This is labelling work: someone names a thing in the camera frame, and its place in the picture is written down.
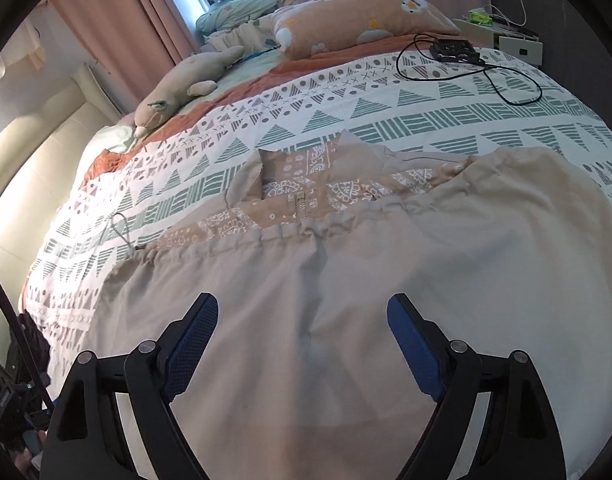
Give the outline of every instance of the beige plush toy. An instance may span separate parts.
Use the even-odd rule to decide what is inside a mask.
[[[135,138],[141,139],[172,117],[193,97],[208,95],[226,69],[244,55],[244,47],[234,46],[223,52],[193,54],[161,79],[140,102],[135,112]]]

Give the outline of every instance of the blue textured pad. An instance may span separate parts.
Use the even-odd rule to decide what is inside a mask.
[[[404,354],[410,371],[413,372],[417,386],[435,402],[439,402],[446,392],[441,384],[439,361],[408,315],[406,308],[394,296],[388,301],[387,318],[388,326]]]
[[[217,300],[209,297],[193,319],[173,350],[166,367],[164,396],[172,402],[175,396],[183,394],[193,378],[199,359],[217,326],[219,308]]]

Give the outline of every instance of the silver bolt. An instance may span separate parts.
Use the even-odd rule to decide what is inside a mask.
[[[451,341],[451,348],[458,354],[463,354],[465,351],[468,350],[468,345],[460,339],[455,339],[455,341]]]
[[[515,358],[515,361],[517,361],[518,363],[526,364],[528,362],[528,355],[526,355],[521,350],[515,352],[515,354],[513,354],[513,357]]]
[[[92,352],[85,351],[81,352],[81,354],[76,357],[76,362],[85,365],[87,362],[90,362],[90,359],[92,359]]]
[[[142,354],[150,354],[151,351],[153,351],[155,348],[157,347],[157,343],[155,343],[154,341],[144,341],[143,343],[139,344],[139,351]]]

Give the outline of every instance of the patterned blanket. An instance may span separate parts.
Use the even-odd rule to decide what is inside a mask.
[[[547,146],[602,187],[612,203],[612,132],[576,97],[533,67],[494,50],[489,62],[516,68],[544,89],[539,102],[504,103],[489,81],[467,75],[437,81],[454,67],[395,54],[371,56],[317,72],[261,95],[216,108],[195,126],[146,145],[129,164],[71,195],[57,214],[28,278],[25,304],[52,346],[48,373],[57,395],[94,315],[103,280],[131,244],[159,238],[204,200],[228,187],[251,150],[301,150],[347,128],[361,140],[392,150],[489,153],[499,146]],[[509,100],[534,88],[510,71],[490,73]]]

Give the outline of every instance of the beige padded headboard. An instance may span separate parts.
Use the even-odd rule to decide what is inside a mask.
[[[81,155],[120,113],[82,65],[58,94],[0,133],[0,281],[17,303],[50,222],[73,184]],[[0,315],[0,359],[8,330]]]

